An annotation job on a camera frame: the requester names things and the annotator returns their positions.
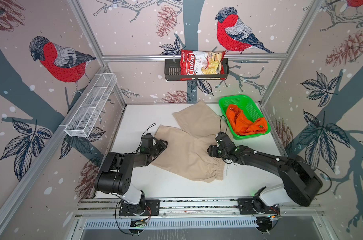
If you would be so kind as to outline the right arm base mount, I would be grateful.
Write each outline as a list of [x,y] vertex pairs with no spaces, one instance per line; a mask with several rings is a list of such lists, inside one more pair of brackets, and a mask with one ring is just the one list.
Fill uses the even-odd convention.
[[251,198],[237,199],[236,208],[239,209],[241,215],[280,215],[279,205],[269,207],[261,200],[260,195],[266,188],[259,189]]

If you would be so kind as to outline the beige shorts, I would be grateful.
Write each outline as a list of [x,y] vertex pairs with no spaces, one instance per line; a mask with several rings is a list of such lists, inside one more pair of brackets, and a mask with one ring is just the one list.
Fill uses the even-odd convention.
[[207,150],[217,144],[215,137],[225,121],[202,101],[172,115],[179,128],[158,127],[155,137],[168,145],[151,164],[191,181],[222,181],[225,163]]

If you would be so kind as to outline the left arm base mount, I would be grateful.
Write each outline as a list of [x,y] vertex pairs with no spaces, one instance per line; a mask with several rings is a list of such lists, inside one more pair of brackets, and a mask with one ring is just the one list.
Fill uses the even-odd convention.
[[119,212],[118,215],[120,217],[151,217],[151,216],[158,216],[159,208],[160,208],[160,200],[158,199],[149,199],[147,200],[145,197],[144,192],[141,192],[140,200],[137,205],[129,204],[124,202],[123,200],[120,201],[120,206],[117,207]]

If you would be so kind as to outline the green plastic basket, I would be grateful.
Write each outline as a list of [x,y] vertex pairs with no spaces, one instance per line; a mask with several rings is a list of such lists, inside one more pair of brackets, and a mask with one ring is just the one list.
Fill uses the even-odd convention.
[[226,110],[229,105],[236,105],[241,110],[243,110],[244,115],[247,117],[248,120],[254,122],[255,120],[259,118],[264,118],[264,115],[261,113],[257,105],[254,103],[254,101],[245,95],[236,95],[236,96],[229,96],[229,97],[223,97],[219,100],[219,106],[221,109],[222,114],[226,118],[227,124],[229,126],[230,132],[233,135],[235,140],[243,140],[243,139],[249,139],[249,138],[255,138],[262,135],[266,135],[270,132],[271,127],[270,124],[268,124],[268,130],[265,134],[255,134],[250,136],[238,136],[234,133],[234,131],[231,128],[231,125],[226,117]]

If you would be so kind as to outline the black wall basket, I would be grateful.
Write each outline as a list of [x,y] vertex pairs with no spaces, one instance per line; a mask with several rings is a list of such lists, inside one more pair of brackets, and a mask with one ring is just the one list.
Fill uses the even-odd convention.
[[224,59],[222,63],[222,72],[220,75],[182,75],[180,68],[180,58],[165,59],[164,75],[167,81],[197,81],[197,80],[226,80],[229,75],[228,59]]

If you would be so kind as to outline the orange shorts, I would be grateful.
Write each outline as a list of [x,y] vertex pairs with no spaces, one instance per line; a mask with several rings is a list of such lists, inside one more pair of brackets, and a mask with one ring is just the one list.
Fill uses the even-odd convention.
[[226,110],[226,117],[232,130],[238,136],[265,134],[268,130],[268,124],[265,118],[259,118],[252,122],[247,119],[243,110],[236,105],[228,106]]

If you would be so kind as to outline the horizontal aluminium frame bar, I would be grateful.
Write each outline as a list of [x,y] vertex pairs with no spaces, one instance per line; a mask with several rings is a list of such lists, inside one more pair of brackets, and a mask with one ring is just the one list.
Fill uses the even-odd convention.
[[[225,54],[230,61],[283,61],[288,54]],[[167,59],[179,59],[180,55],[106,55],[102,56],[105,63],[118,62],[160,62]]]

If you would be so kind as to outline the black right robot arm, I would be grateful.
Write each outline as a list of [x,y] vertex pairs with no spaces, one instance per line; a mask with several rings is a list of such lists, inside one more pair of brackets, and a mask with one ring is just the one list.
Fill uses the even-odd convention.
[[262,187],[257,191],[253,197],[256,211],[260,207],[287,202],[308,207],[323,187],[323,182],[312,167],[302,160],[262,153],[243,145],[236,146],[227,136],[217,137],[216,142],[207,149],[210,157],[220,158],[226,164],[255,167],[282,180],[279,185]]

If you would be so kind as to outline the aluminium frame corner post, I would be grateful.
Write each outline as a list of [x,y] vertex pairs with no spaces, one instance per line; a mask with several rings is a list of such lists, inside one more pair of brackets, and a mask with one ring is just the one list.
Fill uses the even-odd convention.
[[[104,68],[104,70],[107,73],[112,73],[107,63],[102,59],[103,54],[101,51],[101,48],[95,38],[95,35],[90,27],[90,24],[88,20],[86,19],[86,16],[81,8],[80,1],[77,0],[68,0],[68,4],[81,28],[81,30],[84,33],[84,36],[86,40],[88,41],[90,48],[92,49],[92,52],[94,53],[97,62],[99,63],[100,67]],[[119,101],[119,104],[123,110],[126,108],[126,100],[124,98],[124,95],[121,92],[121,89],[118,85],[118,82],[116,81],[116,84],[113,88],[114,95],[116,96],[117,100]]]

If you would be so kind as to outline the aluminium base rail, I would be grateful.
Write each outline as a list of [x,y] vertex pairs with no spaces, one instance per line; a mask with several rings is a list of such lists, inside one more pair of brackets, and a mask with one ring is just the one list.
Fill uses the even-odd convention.
[[324,226],[317,206],[275,205],[256,213],[250,198],[161,198],[149,199],[142,214],[134,214],[118,199],[81,202],[74,214],[79,231],[123,230],[137,234],[149,230],[256,228],[270,233],[285,220],[303,223],[320,231]]

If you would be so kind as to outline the red cassava chips bag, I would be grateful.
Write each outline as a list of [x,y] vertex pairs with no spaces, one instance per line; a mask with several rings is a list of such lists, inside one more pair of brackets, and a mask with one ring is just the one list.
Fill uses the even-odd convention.
[[182,76],[195,75],[223,75],[226,76],[223,52],[200,52],[181,50],[180,74]]

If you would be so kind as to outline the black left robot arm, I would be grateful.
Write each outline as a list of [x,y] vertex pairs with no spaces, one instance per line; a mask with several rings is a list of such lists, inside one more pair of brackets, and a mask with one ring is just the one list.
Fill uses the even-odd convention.
[[108,153],[95,179],[95,190],[120,196],[126,194],[130,188],[133,169],[148,166],[165,151],[167,145],[167,141],[147,134],[141,138],[136,152]]

